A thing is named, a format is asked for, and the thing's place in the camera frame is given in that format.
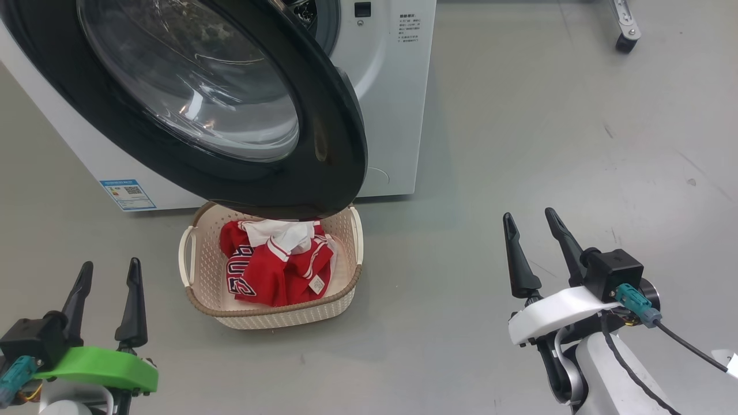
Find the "clothes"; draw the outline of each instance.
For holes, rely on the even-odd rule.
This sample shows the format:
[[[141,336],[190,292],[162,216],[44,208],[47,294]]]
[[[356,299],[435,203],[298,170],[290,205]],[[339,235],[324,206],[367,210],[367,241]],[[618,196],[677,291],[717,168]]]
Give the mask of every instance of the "clothes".
[[[220,242],[230,256],[228,292],[240,301],[286,306],[317,300],[335,269],[336,242],[319,222],[234,221],[223,226]]]

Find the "white washing machine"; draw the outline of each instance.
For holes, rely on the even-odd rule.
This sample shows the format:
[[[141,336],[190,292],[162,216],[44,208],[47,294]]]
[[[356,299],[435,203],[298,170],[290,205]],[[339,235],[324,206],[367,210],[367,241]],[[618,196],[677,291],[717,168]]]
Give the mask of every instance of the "white washing machine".
[[[0,0],[0,58],[123,210],[306,219],[414,191],[435,3]]]

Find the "caster wheel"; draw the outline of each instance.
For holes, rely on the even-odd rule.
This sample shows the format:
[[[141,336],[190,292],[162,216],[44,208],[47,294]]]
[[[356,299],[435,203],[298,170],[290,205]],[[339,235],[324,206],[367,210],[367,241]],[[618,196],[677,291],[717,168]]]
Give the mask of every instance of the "caster wheel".
[[[633,48],[635,47],[636,43],[638,43],[638,41],[632,41],[626,38],[621,33],[617,43],[615,43],[615,49],[623,53],[630,53],[630,51],[633,50]]]

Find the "blue connector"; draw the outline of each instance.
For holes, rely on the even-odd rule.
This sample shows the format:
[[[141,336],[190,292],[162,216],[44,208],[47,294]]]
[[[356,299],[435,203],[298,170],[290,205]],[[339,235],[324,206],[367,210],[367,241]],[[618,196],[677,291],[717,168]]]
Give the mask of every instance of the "blue connector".
[[[649,329],[656,327],[654,320],[661,320],[661,313],[652,307],[651,301],[630,284],[620,285],[615,299],[634,312]]]
[[[21,356],[0,377],[0,409],[5,409],[13,402],[18,391],[28,383],[38,370],[36,359],[31,356]]]

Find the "blue label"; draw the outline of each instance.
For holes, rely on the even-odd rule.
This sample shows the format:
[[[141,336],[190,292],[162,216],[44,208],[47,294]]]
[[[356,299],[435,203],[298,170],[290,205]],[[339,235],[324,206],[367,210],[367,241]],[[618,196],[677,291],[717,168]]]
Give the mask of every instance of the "blue label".
[[[100,184],[123,210],[156,209],[136,180],[100,180]]]

